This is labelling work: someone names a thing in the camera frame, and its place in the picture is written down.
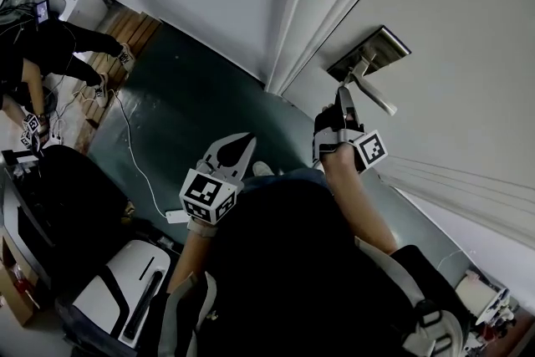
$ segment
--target door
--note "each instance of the door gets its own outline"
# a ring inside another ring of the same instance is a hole
[[[325,70],[380,25],[412,54],[354,84],[368,131],[389,157],[383,179],[535,248],[533,0],[359,0],[283,97],[311,118],[334,102]]]

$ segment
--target wrist strap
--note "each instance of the wrist strap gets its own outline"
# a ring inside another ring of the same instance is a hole
[[[190,221],[187,223],[187,228],[190,231],[193,231],[197,235],[200,235],[201,237],[204,237],[204,238],[212,238],[212,237],[215,237],[217,234],[216,227],[202,226],[200,223],[195,222],[193,217],[190,217]]]

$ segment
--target fiducial marker cube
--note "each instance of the fiducial marker cube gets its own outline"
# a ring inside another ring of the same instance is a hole
[[[236,205],[237,187],[190,169],[180,199],[189,215],[215,225]]]

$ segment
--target white shoe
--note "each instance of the white shoe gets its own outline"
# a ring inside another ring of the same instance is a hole
[[[259,176],[275,176],[269,165],[265,162],[258,161],[252,165],[252,173],[255,177]]]
[[[99,107],[106,107],[108,104],[108,75],[100,75],[100,85],[94,87],[94,99]]]
[[[134,68],[135,57],[132,54],[132,51],[130,51],[130,46],[128,46],[127,43],[122,43],[121,46],[123,47],[123,50],[120,52],[117,58],[119,59],[120,63],[123,64],[125,70],[130,73]]]

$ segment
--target power cord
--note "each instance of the power cord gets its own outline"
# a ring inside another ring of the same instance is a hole
[[[143,172],[143,170],[140,169],[140,167],[137,165],[137,162],[135,161],[134,151],[132,150],[132,131],[130,129],[130,122],[128,121],[128,118],[126,117],[126,113],[125,113],[125,108],[123,106],[123,102],[117,96],[117,93],[115,91],[113,91],[112,89],[108,89],[108,91],[111,91],[113,93],[114,97],[117,99],[117,101],[119,101],[120,110],[121,110],[121,112],[123,112],[123,116],[125,117],[126,126],[128,128],[128,148],[130,149],[130,154],[132,155],[132,161],[134,162],[134,166],[137,169],[137,171],[139,171],[141,173],[141,175],[143,175],[143,177],[147,181],[147,185],[149,186],[150,194],[152,195],[152,201],[154,202],[154,207],[156,207],[156,210],[160,213],[160,215],[166,219],[167,216],[162,212],[162,210],[160,210],[160,208],[158,207],[158,204],[156,203],[156,198],[154,196],[154,191],[152,190],[152,185],[150,184],[149,177],[147,177],[147,175]]]

